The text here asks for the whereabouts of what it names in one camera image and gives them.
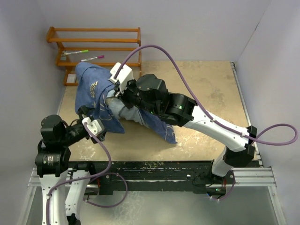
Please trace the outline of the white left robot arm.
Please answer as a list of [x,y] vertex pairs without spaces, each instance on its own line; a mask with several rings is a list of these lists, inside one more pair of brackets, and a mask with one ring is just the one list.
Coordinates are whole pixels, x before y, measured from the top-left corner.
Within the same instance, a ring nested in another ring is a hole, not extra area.
[[79,225],[80,201],[85,187],[96,180],[97,173],[92,163],[77,164],[71,173],[70,189],[64,181],[68,176],[69,147],[88,139],[89,133],[97,138],[105,136],[104,126],[92,116],[92,108],[81,106],[79,119],[68,125],[59,115],[49,115],[41,121],[42,140],[37,146],[35,165],[42,188],[44,225]]

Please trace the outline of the blue pillowcase with yellow drawings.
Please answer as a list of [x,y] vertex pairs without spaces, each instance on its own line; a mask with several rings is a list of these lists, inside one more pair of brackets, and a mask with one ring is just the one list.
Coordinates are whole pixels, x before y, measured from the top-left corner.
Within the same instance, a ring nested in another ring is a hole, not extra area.
[[[125,129],[119,119],[117,119],[112,111],[105,103],[106,98],[114,97],[114,84],[109,81],[111,77],[110,71],[101,66],[80,62],[75,67],[75,74],[78,80],[78,87],[75,98],[75,111],[81,106],[93,108],[92,116],[100,119],[106,129],[111,133],[123,134]],[[139,109],[144,120],[144,126],[153,130],[170,144],[176,144],[176,136],[171,125],[162,122],[157,116]]]

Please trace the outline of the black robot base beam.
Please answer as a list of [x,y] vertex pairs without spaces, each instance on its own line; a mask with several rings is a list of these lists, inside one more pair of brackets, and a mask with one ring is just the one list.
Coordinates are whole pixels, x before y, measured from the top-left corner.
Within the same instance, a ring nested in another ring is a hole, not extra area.
[[114,191],[192,192],[224,195],[235,182],[233,170],[213,175],[211,161],[114,161],[107,175],[88,183],[100,195]]

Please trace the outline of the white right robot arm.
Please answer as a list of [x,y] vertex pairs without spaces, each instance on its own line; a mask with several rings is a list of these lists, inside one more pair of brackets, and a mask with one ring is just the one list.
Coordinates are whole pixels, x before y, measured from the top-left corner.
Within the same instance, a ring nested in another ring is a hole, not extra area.
[[127,108],[133,106],[157,116],[166,124],[199,131],[225,146],[223,152],[213,161],[209,180],[220,183],[229,170],[246,167],[254,158],[255,148],[243,134],[256,134],[256,129],[239,127],[226,122],[231,130],[220,126],[218,117],[205,114],[196,101],[179,93],[170,93],[164,80],[154,74],[143,75],[137,80],[132,75],[119,75],[109,79],[115,84],[117,97]]

